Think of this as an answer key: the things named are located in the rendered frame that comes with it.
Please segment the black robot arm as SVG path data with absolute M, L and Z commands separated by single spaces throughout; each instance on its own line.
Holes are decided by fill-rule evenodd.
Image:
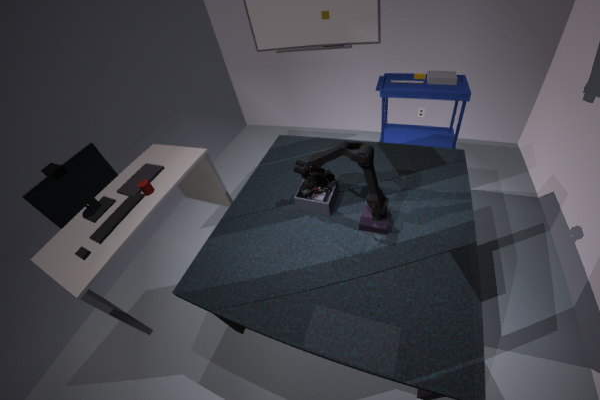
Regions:
M 352 149 L 359 150 L 356 154 L 354 154 L 351 151 Z M 294 167 L 294 172 L 301 174 L 303 179 L 308 178 L 310 182 L 311 179 L 317 181 L 323 176 L 325 172 L 325 169 L 321 167 L 325 163 L 342 155 L 345 155 L 352 161 L 357 162 L 358 166 L 360 166 L 363 169 L 363 173 L 369 190 L 366 196 L 366 201 L 367 205 L 369 205 L 372 208 L 373 220 L 387 221 L 387 204 L 389 199 L 384 196 L 383 192 L 379 188 L 373 164 L 374 147 L 372 145 L 362 142 L 344 141 L 343 143 L 323 153 L 318 152 L 313 154 L 307 163 L 297 160 Z

